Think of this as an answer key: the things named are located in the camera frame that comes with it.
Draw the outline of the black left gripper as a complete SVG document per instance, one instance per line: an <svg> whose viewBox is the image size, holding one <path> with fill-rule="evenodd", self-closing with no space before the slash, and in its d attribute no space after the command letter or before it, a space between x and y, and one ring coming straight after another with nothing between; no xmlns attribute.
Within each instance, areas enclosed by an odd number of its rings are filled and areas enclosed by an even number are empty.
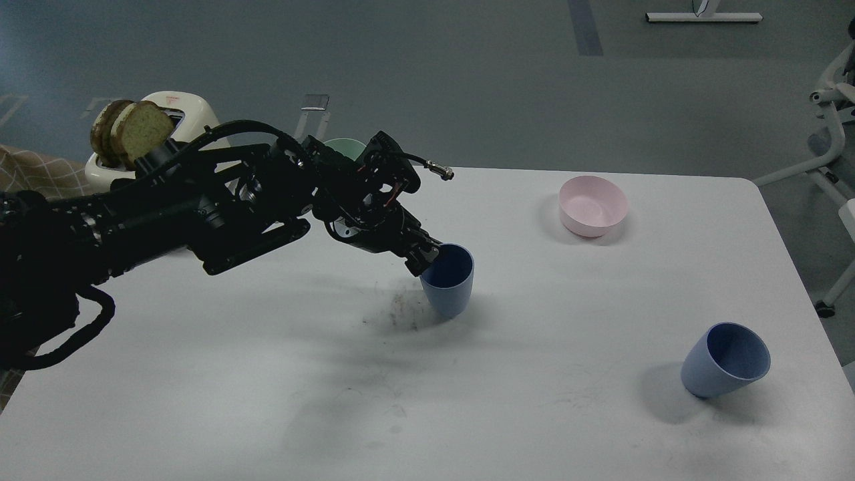
<svg viewBox="0 0 855 481"><path fill-rule="evenodd" d="M383 131L357 161L314 139L313 215L340 243L370 253L391 252L404 259L413 277L420 277L440 255L441 243L398 201L421 186L412 166L415 159Z"/></svg>

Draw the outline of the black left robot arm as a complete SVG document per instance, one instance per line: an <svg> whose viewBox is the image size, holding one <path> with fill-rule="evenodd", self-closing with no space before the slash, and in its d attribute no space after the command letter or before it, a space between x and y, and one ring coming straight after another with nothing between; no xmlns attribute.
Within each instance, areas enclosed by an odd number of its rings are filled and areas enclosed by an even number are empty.
<svg viewBox="0 0 855 481"><path fill-rule="evenodd" d="M136 164L104 194L2 193L2 369L51 367L98 336L116 311L99 289L110 278L179 249L216 276L305 236L308 214L339 243L391 252L419 276L440 243L398 196L421 186L414 164L454 176L384 132L350 159L253 120L167 140Z"/></svg>

